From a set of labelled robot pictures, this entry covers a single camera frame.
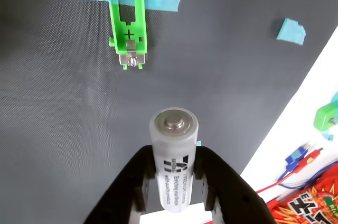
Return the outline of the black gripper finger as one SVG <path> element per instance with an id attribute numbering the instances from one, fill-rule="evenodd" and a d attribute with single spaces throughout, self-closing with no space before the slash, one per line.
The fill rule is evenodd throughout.
<path id="1" fill-rule="evenodd" d="M 196 148 L 194 175 L 202 181 L 204 209 L 213 223 L 275 223 L 264 200 L 211 149 Z"/>
<path id="2" fill-rule="evenodd" d="M 153 148 L 143 146 L 114 179 L 84 223 L 140 223 L 141 213 L 146 211 L 149 182 L 155 173 Z"/>

